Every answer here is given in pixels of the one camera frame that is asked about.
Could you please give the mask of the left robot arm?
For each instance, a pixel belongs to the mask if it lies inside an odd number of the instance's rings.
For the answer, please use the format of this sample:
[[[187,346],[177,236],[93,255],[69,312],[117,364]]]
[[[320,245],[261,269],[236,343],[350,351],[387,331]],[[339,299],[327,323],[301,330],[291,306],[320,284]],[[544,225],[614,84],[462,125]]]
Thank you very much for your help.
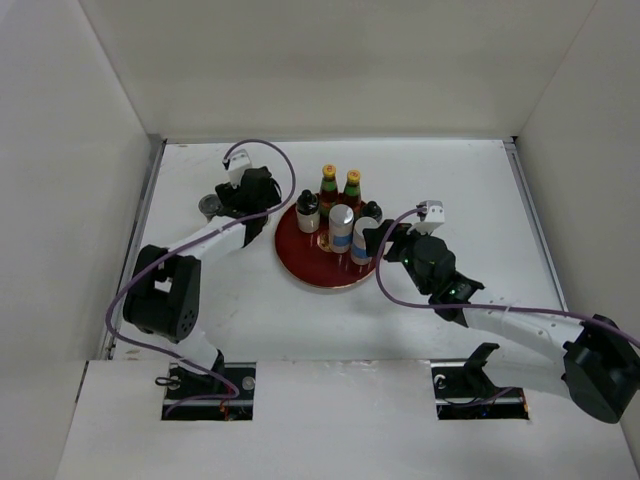
[[[246,169],[238,184],[215,188],[214,216],[200,230],[169,247],[147,245],[138,254],[134,273],[180,248],[146,273],[126,294],[124,320],[139,331],[162,338],[179,355],[190,386],[206,399],[224,387],[222,352],[197,325],[203,264],[249,245],[263,230],[267,210],[281,203],[281,191],[267,167]]]

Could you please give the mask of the silver cap blue label jar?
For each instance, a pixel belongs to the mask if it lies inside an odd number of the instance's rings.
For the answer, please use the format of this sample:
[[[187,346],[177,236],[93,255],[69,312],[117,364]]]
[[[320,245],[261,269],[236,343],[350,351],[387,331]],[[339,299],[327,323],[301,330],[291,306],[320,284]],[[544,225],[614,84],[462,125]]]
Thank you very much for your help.
[[[350,249],[353,234],[354,211],[345,204],[336,204],[329,212],[329,246],[332,252],[342,254]]]

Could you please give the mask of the brown spice jar black cap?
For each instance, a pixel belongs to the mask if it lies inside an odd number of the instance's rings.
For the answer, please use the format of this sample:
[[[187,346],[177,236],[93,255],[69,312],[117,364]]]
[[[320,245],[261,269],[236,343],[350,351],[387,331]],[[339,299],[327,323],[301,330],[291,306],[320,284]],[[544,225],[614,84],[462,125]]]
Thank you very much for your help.
[[[383,211],[376,201],[369,201],[361,208],[360,217],[371,218],[380,224],[383,219]]]

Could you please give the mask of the white spice jar black cap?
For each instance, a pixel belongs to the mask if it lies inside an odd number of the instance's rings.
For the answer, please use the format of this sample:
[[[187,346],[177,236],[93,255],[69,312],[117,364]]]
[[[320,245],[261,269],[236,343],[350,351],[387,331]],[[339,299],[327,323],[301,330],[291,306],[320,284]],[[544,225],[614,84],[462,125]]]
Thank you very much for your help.
[[[309,189],[301,192],[295,205],[298,228],[306,234],[316,232],[320,226],[318,197]]]

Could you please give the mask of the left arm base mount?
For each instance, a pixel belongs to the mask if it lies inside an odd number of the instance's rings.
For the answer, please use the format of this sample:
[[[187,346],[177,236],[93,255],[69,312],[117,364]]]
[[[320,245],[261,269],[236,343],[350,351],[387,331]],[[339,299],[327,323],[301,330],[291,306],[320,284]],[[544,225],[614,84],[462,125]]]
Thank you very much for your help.
[[[226,363],[223,376],[239,394],[219,380],[183,369],[175,363],[168,373],[155,379],[164,389],[161,418],[165,421],[251,421],[256,392],[255,363]]]

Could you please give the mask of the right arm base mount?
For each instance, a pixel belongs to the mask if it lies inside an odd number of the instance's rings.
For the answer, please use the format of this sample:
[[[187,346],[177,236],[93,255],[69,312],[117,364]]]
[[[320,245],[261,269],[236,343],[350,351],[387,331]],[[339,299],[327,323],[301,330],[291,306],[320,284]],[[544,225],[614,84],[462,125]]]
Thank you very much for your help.
[[[489,356],[499,348],[482,343],[466,359],[431,363],[436,415],[439,420],[528,420],[521,388],[496,387],[484,373]]]

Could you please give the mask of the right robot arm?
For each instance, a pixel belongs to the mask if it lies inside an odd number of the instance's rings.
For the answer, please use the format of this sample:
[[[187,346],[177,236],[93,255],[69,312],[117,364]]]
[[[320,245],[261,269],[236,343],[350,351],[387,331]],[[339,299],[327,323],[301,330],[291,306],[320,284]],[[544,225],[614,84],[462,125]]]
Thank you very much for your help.
[[[606,316],[520,307],[461,274],[456,257],[422,225],[386,220],[363,231],[368,255],[399,263],[423,309],[446,322],[489,332],[542,356],[536,362],[498,343],[476,348],[465,363],[464,384],[479,397],[520,387],[571,400],[592,418],[619,422],[639,390],[639,342]]]

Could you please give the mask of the red sauce bottle yellow cap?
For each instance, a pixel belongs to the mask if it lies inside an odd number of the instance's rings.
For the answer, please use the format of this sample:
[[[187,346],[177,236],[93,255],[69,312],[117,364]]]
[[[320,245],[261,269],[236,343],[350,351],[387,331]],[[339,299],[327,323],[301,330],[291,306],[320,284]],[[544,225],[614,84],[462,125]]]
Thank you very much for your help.
[[[337,204],[339,190],[336,182],[336,167],[326,164],[322,168],[322,181],[319,190],[319,211],[327,218],[330,210]]]

